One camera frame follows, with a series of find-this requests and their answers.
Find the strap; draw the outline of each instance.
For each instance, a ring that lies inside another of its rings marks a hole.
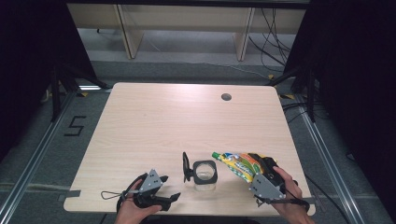
[[[147,173],[138,176],[137,179],[135,179],[134,182],[132,182],[132,184],[130,184],[128,186],[128,188],[122,192],[122,194],[120,195],[119,201],[117,202],[117,213],[120,211],[121,205],[125,201],[126,197],[128,196],[128,192],[131,190],[132,186],[140,179],[145,180],[147,176],[148,176]]]
[[[271,203],[294,203],[294,204],[298,204],[298,205],[304,207],[306,212],[308,212],[308,210],[309,210],[309,208],[311,206],[307,201],[304,201],[304,200],[299,199],[299,198],[271,200],[271,201],[268,201],[267,203],[269,203],[269,204],[271,204]]]

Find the colorful packaging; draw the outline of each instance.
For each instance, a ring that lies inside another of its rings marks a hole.
[[[212,157],[218,161],[225,163],[231,171],[239,177],[245,179],[248,183],[253,181],[256,174],[263,173],[260,164],[251,158],[247,153],[212,153]]]

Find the round hole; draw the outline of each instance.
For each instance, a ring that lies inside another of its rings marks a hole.
[[[195,169],[195,173],[197,174],[198,178],[202,180],[208,180],[211,179],[215,174],[215,169],[208,163],[201,163]]]
[[[223,99],[224,101],[230,101],[231,100],[231,95],[229,93],[223,93],[221,95],[221,99]]]

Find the wooden table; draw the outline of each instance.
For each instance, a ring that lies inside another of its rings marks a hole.
[[[232,96],[230,101],[221,98]],[[168,175],[157,193],[181,192],[162,215],[277,216],[258,207],[249,184],[216,161],[219,179],[213,191],[183,183],[182,153],[192,165],[217,152],[257,152],[278,160],[305,197],[310,192],[282,107],[272,87],[118,83],[114,86],[67,198],[70,212],[116,212],[117,199],[103,200],[103,190],[122,192],[139,175],[155,168]],[[311,206],[309,215],[315,213]]]

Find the human hand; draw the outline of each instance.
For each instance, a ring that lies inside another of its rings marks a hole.
[[[131,189],[136,189],[138,184],[142,180],[136,181],[136,183],[131,187]],[[139,224],[145,217],[155,214],[161,211],[162,207],[160,205],[152,205],[147,208],[139,208],[134,204],[134,198],[128,195],[125,201],[120,207],[120,211],[117,214],[115,224]]]
[[[294,199],[296,198],[302,199],[303,192],[301,189],[294,183],[293,178],[291,175],[286,173],[282,168],[274,166],[274,170],[282,176],[285,180],[285,187],[286,187],[286,199]],[[315,223],[311,217],[305,212],[305,209],[293,203],[273,203],[272,206],[275,210],[284,217],[289,223]]]

